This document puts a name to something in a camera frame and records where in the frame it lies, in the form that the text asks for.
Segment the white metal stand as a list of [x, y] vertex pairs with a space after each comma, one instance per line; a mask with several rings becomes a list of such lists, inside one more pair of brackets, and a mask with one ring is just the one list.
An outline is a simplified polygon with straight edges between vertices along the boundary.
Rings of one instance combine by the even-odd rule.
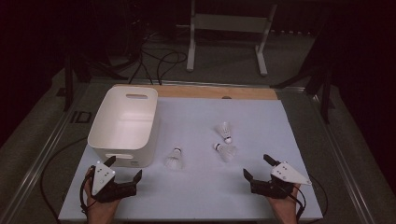
[[263, 50], [270, 34], [270, 28], [276, 14], [277, 4], [270, 6], [268, 15], [266, 17], [248, 17], [248, 16], [231, 16], [218, 14], [197, 13], [195, 0], [191, 0], [191, 15], [190, 15], [190, 44], [187, 54], [186, 70], [192, 72], [194, 70], [195, 62], [195, 31], [196, 30], [210, 30], [210, 31], [228, 31], [228, 32], [242, 32], [261, 34], [261, 42], [255, 46], [255, 55], [257, 64], [262, 77], [268, 75], [267, 66], [265, 63]]

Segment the metal floor rail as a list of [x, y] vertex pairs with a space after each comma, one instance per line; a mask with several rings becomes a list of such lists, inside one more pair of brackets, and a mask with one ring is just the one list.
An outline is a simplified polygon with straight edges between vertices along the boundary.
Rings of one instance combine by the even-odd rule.
[[333, 160], [336, 164], [337, 170], [344, 181], [344, 186], [348, 192], [350, 201], [352, 201], [357, 215], [361, 221], [361, 224], [376, 224], [373, 214], [370, 211], [367, 202], [365, 201], [361, 189], [354, 178], [346, 159], [344, 158], [344, 154], [341, 151], [341, 148], [336, 141], [336, 138], [331, 130], [331, 126], [324, 121], [324, 118], [320, 113], [320, 101], [319, 98], [314, 95], [307, 96], [312, 109], [314, 110], [315, 116], [318, 119], [319, 126], [325, 132], [326, 138], [330, 143], [330, 152], [332, 154]]
[[55, 89], [47, 92], [0, 147], [0, 224], [19, 215], [87, 88], [76, 85], [70, 106]]

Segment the person's right hand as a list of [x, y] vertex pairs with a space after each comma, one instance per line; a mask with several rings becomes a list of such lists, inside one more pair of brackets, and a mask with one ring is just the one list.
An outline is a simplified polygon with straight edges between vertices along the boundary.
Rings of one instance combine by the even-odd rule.
[[297, 202], [294, 201], [294, 198], [297, 197], [299, 188], [300, 188], [300, 184], [294, 185], [293, 192], [291, 194], [292, 198], [287, 197], [285, 199], [273, 199], [273, 198], [267, 197], [267, 201], [271, 205], [276, 219], [278, 219], [278, 218], [281, 218], [281, 219], [295, 218], [297, 220], [297, 216], [296, 216]]

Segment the black metal stand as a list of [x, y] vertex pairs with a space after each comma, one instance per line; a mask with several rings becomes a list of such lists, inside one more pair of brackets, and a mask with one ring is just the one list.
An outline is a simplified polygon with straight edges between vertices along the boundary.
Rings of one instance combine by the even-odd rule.
[[71, 108], [74, 102], [74, 74], [78, 67], [83, 68], [87, 66], [92, 66], [95, 69], [103, 72], [108, 77], [116, 80], [126, 80], [126, 77], [122, 77], [115, 72], [106, 68], [101, 63], [91, 59], [90, 57], [82, 53], [67, 53], [64, 59], [64, 111]]
[[313, 66], [299, 72], [296, 76], [293, 76], [285, 81], [271, 85], [272, 89], [282, 90], [290, 86], [291, 84], [309, 77], [308, 83], [304, 87], [304, 93], [307, 95], [316, 95], [321, 91], [320, 102], [320, 115], [326, 123], [329, 123], [329, 105], [330, 105], [330, 93], [331, 93], [331, 81], [332, 71], [330, 66], [325, 64], [321, 66]]

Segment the person's left hand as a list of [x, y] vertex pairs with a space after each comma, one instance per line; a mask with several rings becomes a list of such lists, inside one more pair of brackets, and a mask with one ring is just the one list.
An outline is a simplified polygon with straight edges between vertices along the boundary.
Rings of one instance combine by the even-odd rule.
[[89, 206], [87, 210], [87, 220], [89, 219], [114, 219], [116, 211], [119, 207], [120, 200], [111, 203], [98, 203], [91, 196], [91, 180], [87, 179], [84, 186], [87, 195], [86, 204]]

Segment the pale table mat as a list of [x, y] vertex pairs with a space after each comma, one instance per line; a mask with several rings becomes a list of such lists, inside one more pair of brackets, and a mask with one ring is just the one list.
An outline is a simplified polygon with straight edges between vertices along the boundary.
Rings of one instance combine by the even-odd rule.
[[[307, 173], [284, 109], [278, 100], [225, 100], [162, 97], [157, 148], [151, 165], [141, 169], [137, 193], [120, 202], [115, 218], [122, 221], [265, 220], [272, 210], [264, 197], [251, 193], [243, 176], [267, 180], [272, 170], [263, 159], [285, 161]], [[228, 122], [233, 141], [226, 144], [217, 126]], [[237, 148], [224, 162], [215, 144]], [[164, 163], [175, 147], [183, 168]]]

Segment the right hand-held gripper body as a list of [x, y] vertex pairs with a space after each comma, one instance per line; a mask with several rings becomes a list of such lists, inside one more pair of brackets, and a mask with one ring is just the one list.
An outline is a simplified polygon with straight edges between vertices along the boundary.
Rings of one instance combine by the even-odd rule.
[[311, 180], [300, 174], [286, 162], [269, 161], [273, 167], [269, 181], [257, 180], [249, 176], [250, 191], [254, 194], [270, 197], [273, 199], [286, 199], [293, 193], [295, 184], [312, 184]]

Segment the white plastic bin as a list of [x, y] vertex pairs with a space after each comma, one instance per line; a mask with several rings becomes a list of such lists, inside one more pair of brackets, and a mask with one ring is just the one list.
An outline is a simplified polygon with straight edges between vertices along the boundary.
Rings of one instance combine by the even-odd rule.
[[115, 166], [149, 166], [159, 130], [157, 103], [158, 92], [152, 88], [112, 87], [95, 116], [88, 145], [103, 161], [115, 156]]

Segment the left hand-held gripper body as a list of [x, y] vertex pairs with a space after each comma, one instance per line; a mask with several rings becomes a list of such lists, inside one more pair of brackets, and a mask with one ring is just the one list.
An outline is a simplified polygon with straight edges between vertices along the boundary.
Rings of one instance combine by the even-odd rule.
[[137, 176], [131, 182], [116, 183], [116, 172], [99, 162], [93, 171], [91, 196], [99, 203], [111, 203], [132, 197], [137, 192]]

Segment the white shuttlecock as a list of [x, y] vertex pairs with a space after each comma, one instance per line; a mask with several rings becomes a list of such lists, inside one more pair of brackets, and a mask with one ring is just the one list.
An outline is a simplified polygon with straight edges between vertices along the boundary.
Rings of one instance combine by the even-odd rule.
[[230, 162], [237, 151], [237, 148], [231, 145], [215, 144], [214, 149], [219, 153], [219, 156], [224, 162]]
[[166, 157], [164, 165], [172, 170], [181, 170], [183, 168], [182, 150], [175, 147]]
[[217, 132], [226, 144], [231, 144], [233, 139], [231, 134], [231, 128], [228, 122], [222, 122], [221, 124], [219, 124], [217, 126]]

